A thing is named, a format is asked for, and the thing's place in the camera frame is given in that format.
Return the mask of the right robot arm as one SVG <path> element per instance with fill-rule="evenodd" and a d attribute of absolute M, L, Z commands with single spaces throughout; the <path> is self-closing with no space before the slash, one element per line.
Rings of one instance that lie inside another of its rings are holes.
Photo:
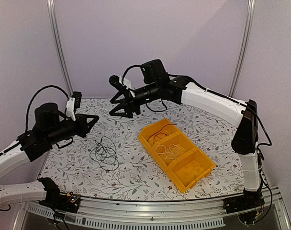
<path fill-rule="evenodd" d="M 199 108 L 215 115 L 236 128 L 231 147 L 239 155 L 245 195 L 240 205 L 250 209 L 258 202 L 256 193 L 262 187 L 260 159 L 257 156 L 258 121 L 257 104 L 244 102 L 201 86 L 192 77 L 166 72 L 163 63 L 154 59 L 141 65 L 128 67 L 122 76 L 112 75 L 109 84 L 117 89 L 110 100 L 116 107 L 112 116 L 132 118 L 140 114 L 140 106 L 154 100 L 168 100 Z"/>

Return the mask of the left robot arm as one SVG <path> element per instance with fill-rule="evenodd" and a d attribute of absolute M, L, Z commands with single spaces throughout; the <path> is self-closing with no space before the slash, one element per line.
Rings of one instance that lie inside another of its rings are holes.
<path fill-rule="evenodd" d="M 0 178 L 16 168 L 33 162 L 63 140 L 85 138 L 99 120 L 97 115 L 76 114 L 74 119 L 58 110 L 56 103 L 35 109 L 35 125 L 0 152 Z M 79 196 L 62 193 L 56 183 L 43 177 L 26 184 L 0 184 L 0 208 L 25 201 L 38 201 L 52 210 L 77 213 Z"/>

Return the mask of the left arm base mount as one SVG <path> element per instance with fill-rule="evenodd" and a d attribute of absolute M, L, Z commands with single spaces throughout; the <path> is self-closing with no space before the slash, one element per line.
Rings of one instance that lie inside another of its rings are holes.
<path fill-rule="evenodd" d="M 59 187 L 51 178 L 40 178 L 38 181 L 44 186 L 45 199 L 38 201 L 42 206 L 52 210 L 61 210 L 70 213 L 77 213 L 80 205 L 80 194 L 73 192 L 62 193 Z"/>

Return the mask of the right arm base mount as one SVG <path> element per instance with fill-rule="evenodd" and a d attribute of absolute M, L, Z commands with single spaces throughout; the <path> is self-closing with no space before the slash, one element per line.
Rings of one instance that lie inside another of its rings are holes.
<path fill-rule="evenodd" d="M 227 214 L 243 212 L 239 214 L 239 220 L 246 225 L 254 224 L 263 211 L 265 204 L 261 190 L 256 192 L 246 191 L 240 196 L 224 199 L 223 209 Z"/>

